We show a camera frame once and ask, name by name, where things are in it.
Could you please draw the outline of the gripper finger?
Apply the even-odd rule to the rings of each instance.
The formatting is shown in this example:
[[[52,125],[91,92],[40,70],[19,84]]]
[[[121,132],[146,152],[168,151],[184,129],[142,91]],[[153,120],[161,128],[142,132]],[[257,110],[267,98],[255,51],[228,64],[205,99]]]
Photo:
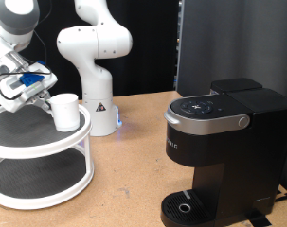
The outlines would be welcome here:
[[[41,99],[42,101],[47,102],[50,98],[51,95],[47,90],[42,90],[39,94],[38,94],[39,99]]]
[[[34,97],[32,98],[32,104],[41,108],[46,113],[52,114],[51,106],[46,100],[39,97]]]

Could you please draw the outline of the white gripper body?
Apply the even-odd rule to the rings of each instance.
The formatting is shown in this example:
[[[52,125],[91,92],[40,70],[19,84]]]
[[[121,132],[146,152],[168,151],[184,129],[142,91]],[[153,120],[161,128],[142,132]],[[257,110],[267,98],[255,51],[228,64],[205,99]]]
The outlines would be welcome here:
[[[37,61],[16,72],[0,73],[0,105],[15,113],[26,105],[33,105],[32,98],[42,90],[49,90],[57,77],[51,69]]]

